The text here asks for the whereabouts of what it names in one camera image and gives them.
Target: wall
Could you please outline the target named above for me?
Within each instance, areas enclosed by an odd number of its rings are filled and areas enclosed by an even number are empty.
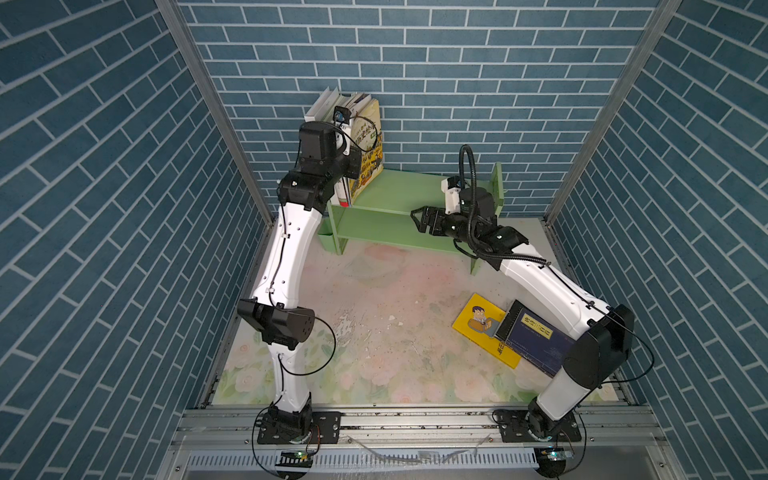
[[[768,3],[747,4],[683,1],[556,224],[638,315],[657,362],[633,388],[690,478],[766,477]]]
[[[0,478],[153,475],[262,223],[152,0],[0,22]]]
[[[181,3],[273,209],[331,87],[379,99],[387,168],[455,173],[470,143],[505,214],[540,217],[657,0]]]

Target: floral tablecloth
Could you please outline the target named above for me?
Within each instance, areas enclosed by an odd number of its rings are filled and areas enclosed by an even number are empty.
[[[301,280],[300,305],[336,331],[331,363],[307,377],[313,404],[528,402],[550,381],[524,359],[511,369],[451,327],[473,293],[502,309],[523,294],[485,265],[469,275],[459,255],[350,241],[341,257],[316,241]],[[306,371],[323,364],[333,339],[316,323],[305,342]],[[240,322],[214,404],[267,404],[274,376],[260,334]],[[591,400],[616,400],[611,386]]]

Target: shelf board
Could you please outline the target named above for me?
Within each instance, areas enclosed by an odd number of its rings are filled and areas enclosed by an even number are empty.
[[[424,206],[444,207],[445,195],[440,190],[444,178],[442,175],[385,169],[362,191],[350,210],[410,215],[412,210]],[[478,187],[490,191],[490,182],[479,181]]]
[[[340,238],[458,253],[453,239],[420,233],[413,220],[402,214],[347,208],[337,232]]]

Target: dark blue book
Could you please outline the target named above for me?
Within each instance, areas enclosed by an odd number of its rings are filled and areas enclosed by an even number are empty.
[[[549,376],[554,376],[562,367],[565,355],[576,341],[517,300],[495,338]]]

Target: cartoon character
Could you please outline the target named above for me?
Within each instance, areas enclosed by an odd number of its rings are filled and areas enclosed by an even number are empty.
[[[498,330],[498,322],[485,318],[485,309],[481,306],[472,307],[472,318],[469,319],[469,328],[476,332],[484,333],[485,335],[493,338]]]

